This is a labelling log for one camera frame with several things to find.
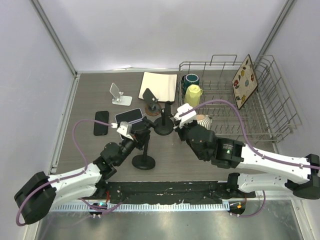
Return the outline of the lilac case phone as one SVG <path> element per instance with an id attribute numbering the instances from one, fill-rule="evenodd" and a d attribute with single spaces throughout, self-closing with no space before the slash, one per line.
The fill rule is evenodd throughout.
<path id="1" fill-rule="evenodd" d="M 136 123 L 141 121 L 142 118 L 143 118 L 143 113 L 140 108 L 131 109 L 115 115 L 115 121 L 117 123 L 120 123 L 120 122 Z"/>
<path id="2" fill-rule="evenodd" d="M 120 134 L 120 138 L 121 138 L 122 140 L 124 140 L 125 138 L 130 139 L 130 138 L 131 138 L 131 135 L 130 135 L 130 134 L 127 134 L 127 135 L 121 135 L 121 134 Z"/>

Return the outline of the black phone stand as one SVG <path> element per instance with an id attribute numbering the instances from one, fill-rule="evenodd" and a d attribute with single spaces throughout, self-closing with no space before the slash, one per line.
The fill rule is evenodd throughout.
<path id="1" fill-rule="evenodd" d="M 154 132 L 160 136 L 167 136 L 174 130 L 174 122 L 172 120 L 173 115 L 171 111 L 172 104 L 172 102 L 166 101 L 164 103 L 164 108 L 160 111 L 161 117 L 154 121 L 154 124 L 156 125 Z"/>
<path id="2" fill-rule="evenodd" d="M 142 118 L 144 127 L 155 128 L 156 125 L 149 120 L 146 116 Z M 149 141 L 143 148 L 143 153 L 133 157 L 132 165 L 140 170 L 151 170 L 156 166 L 155 159 L 148 155 Z"/>

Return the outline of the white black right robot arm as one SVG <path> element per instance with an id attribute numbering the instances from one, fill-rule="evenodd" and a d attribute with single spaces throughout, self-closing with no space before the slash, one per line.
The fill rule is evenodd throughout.
<path id="1" fill-rule="evenodd" d="M 264 151 L 241 141 L 217 137 L 196 120 L 185 124 L 175 120 L 174 130 L 201 161 L 223 169 L 259 172 L 231 173 L 225 186 L 230 197 L 264 190 L 291 191 L 295 197 L 307 200 L 320 198 L 320 158 L 316 154 L 291 157 Z"/>

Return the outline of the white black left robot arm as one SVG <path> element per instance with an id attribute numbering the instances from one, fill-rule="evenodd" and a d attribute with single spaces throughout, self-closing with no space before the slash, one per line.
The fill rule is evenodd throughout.
<path id="1" fill-rule="evenodd" d="M 16 224 L 34 224 L 55 207 L 76 199 L 102 199 L 107 192 L 106 181 L 134 149 L 143 148 L 151 133 L 147 126 L 131 130 L 121 125 L 117 130 L 122 133 L 122 142 L 106 144 L 99 157 L 85 167 L 61 174 L 35 173 L 14 195 L 18 206 Z"/>

